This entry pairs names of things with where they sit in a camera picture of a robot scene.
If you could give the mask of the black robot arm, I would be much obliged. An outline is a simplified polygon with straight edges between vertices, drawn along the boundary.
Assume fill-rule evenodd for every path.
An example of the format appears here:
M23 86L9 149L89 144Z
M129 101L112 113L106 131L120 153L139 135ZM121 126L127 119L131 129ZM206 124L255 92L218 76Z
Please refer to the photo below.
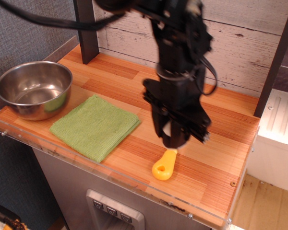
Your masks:
M211 35L199 0L98 0L115 15L135 10L148 17L159 50L158 80L146 79L144 99L152 107L155 132L166 148L177 149L190 137L209 139L211 120L200 104L211 50Z

